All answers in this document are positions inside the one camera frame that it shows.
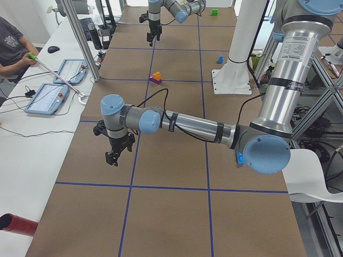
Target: gray t-shirt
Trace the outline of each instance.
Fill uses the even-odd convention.
[[[0,17],[0,64],[2,66],[12,65],[20,61],[28,52],[19,43],[22,36],[23,34],[16,27]]]

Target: computer mouse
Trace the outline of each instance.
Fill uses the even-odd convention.
[[[49,54],[52,54],[52,53],[57,52],[57,51],[59,51],[59,47],[57,47],[57,46],[51,46],[48,48]]]

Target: green handle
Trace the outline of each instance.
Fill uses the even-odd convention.
[[[36,60],[36,58],[37,58],[37,57],[35,57],[35,56],[33,55],[33,53],[31,53],[31,52],[29,52],[27,55],[28,55],[29,58],[32,59],[32,60]]]

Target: blue block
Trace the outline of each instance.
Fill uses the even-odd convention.
[[[239,165],[245,164],[245,159],[244,159],[244,156],[241,152],[236,152],[236,158],[237,158],[237,163]]]
[[[220,55],[219,56],[219,58],[218,58],[218,61],[217,61],[217,63],[223,63],[223,61],[224,61],[224,56],[223,55]]]

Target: black wrist strap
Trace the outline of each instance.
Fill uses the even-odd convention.
[[[178,116],[178,112],[173,112],[173,114],[171,115],[171,118],[169,120],[169,129],[168,129],[168,131],[174,132],[177,116]]]
[[[217,122],[217,132],[215,134],[214,143],[220,143],[221,142],[221,138],[223,136],[223,131],[224,131],[224,123],[222,122]]]

